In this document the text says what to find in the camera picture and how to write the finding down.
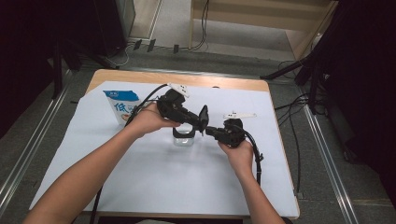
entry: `milk carton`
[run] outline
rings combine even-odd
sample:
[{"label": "milk carton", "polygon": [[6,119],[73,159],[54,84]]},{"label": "milk carton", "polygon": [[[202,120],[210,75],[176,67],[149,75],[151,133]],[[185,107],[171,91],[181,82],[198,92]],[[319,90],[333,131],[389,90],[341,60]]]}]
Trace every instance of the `milk carton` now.
[{"label": "milk carton", "polygon": [[140,100],[133,91],[104,91],[119,124],[125,125]]}]

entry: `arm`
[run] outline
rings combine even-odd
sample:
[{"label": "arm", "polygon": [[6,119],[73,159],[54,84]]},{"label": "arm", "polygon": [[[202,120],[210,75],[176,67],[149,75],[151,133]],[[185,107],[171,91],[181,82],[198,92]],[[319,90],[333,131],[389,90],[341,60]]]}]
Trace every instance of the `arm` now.
[{"label": "arm", "polygon": [[136,139],[162,127],[178,125],[163,119],[155,104],[149,105],[128,126],[60,175],[23,223],[71,223]]},{"label": "arm", "polygon": [[219,143],[219,146],[227,154],[228,160],[241,183],[252,222],[256,224],[285,223],[254,178],[251,170],[251,164],[253,163],[252,145],[248,141],[244,141],[237,148],[231,148],[222,143]]}]

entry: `black cable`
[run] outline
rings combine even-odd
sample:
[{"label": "black cable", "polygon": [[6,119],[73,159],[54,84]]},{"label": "black cable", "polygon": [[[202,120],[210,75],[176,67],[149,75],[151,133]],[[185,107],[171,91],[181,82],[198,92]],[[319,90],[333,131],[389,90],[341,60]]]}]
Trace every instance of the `black cable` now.
[{"label": "black cable", "polygon": [[292,114],[289,114],[287,117],[285,117],[285,119],[284,119],[282,122],[280,122],[280,123],[278,124],[279,127],[282,126],[282,124],[283,124],[286,120],[288,120],[292,115],[299,113],[299,112],[304,108],[304,106],[306,106],[306,104],[302,105],[297,111],[295,111],[295,112],[293,112]]},{"label": "black cable", "polygon": [[[307,100],[308,99],[300,99],[300,100],[297,101],[297,103],[301,103],[302,101],[307,101]],[[286,104],[286,105],[281,105],[281,106],[275,107],[274,110],[279,110],[279,109],[283,109],[283,108],[289,107],[291,104]]]},{"label": "black cable", "polygon": [[[162,46],[154,46],[154,48],[155,49],[169,49],[171,51],[174,50],[174,48],[162,47]],[[190,50],[189,48],[180,48],[179,51],[189,51],[189,52],[193,52],[193,53],[205,53],[205,52],[201,52],[201,51]]]},{"label": "black cable", "polygon": [[294,137],[294,140],[295,140],[295,143],[296,143],[296,151],[297,151],[297,184],[296,184],[296,192],[297,193],[300,192],[300,184],[301,184],[301,151],[300,151],[300,144],[298,142],[297,134],[296,134],[295,129],[294,129],[294,124],[293,124],[293,122],[291,120],[291,116],[293,114],[296,114],[296,113],[300,112],[300,110],[302,108],[304,108],[304,106],[306,106],[307,103],[304,103],[304,105],[301,106],[300,109],[298,111],[294,112],[294,113],[291,113],[291,109],[297,102],[299,102],[301,100],[300,99],[301,97],[306,96],[306,95],[309,95],[309,93],[301,94],[296,99],[294,99],[294,101],[291,104],[289,104],[289,109],[288,109],[288,111],[286,113],[286,114],[289,114],[289,115],[279,124],[279,126],[280,126],[281,124],[283,124],[283,122],[285,122],[287,119],[289,119],[291,131],[293,133],[293,137]]},{"label": "black cable", "polygon": [[159,89],[161,89],[161,88],[163,88],[163,87],[166,87],[166,86],[168,86],[168,84],[162,84],[161,86],[157,87],[154,91],[152,91],[152,92],[146,97],[146,99],[144,99],[144,100],[142,101],[142,103],[140,103],[140,105],[135,106],[134,109],[133,109],[132,112],[131,112],[131,116],[130,116],[130,117],[128,118],[128,120],[126,121],[124,127],[126,127],[129,123],[131,123],[131,121],[133,120],[134,116],[137,115],[137,113],[140,111],[140,109],[142,109],[142,107],[145,105],[145,103],[149,100],[149,98],[150,98],[155,92],[157,92]]},{"label": "black cable", "polygon": [[99,204],[100,195],[102,194],[102,189],[103,189],[103,186],[96,193],[95,203],[93,204],[93,209],[92,209],[92,213],[91,213],[90,224],[93,224],[95,221],[96,211],[98,209],[98,204]]},{"label": "black cable", "polygon": [[237,125],[233,125],[230,124],[230,126],[235,127],[239,130],[241,130],[242,132],[244,132],[245,136],[248,138],[248,140],[250,141],[251,145],[253,145],[253,154],[254,154],[254,161],[256,162],[256,180],[257,183],[260,185],[262,182],[262,165],[260,164],[260,161],[262,161],[264,159],[264,157],[262,156],[262,153],[260,153],[259,149],[257,148],[256,145],[256,141],[254,141],[253,136],[248,133],[247,131],[245,131],[243,128],[237,126]]},{"label": "black cable", "polygon": [[209,0],[206,0],[204,10],[202,12],[201,17],[201,27],[202,27],[202,39],[200,43],[192,48],[180,48],[180,49],[187,49],[187,50],[198,50],[201,46],[205,43],[206,40],[206,23],[207,23],[207,12],[209,11]]}]

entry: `transparent container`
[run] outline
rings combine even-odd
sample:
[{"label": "transparent container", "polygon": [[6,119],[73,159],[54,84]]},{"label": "transparent container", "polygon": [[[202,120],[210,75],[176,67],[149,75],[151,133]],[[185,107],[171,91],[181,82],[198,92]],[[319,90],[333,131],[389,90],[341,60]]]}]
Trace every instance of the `transparent container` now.
[{"label": "transparent container", "polygon": [[192,130],[192,125],[184,123],[181,124],[179,127],[174,128],[173,136],[175,146],[190,147],[194,144],[195,130]]}]

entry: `person's right hand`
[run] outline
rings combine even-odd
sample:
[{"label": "person's right hand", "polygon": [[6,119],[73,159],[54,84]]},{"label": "person's right hand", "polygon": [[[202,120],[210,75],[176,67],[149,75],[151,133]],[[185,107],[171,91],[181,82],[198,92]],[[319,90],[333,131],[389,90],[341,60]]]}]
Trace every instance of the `person's right hand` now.
[{"label": "person's right hand", "polygon": [[236,175],[252,175],[253,146],[243,141],[238,147],[229,147],[219,142],[220,148],[227,154],[228,160]]},{"label": "person's right hand", "polygon": [[161,128],[176,128],[179,123],[170,119],[164,119],[158,111],[157,104],[151,103],[143,108],[125,129],[138,128],[139,137],[143,137],[146,133],[152,133]]}]

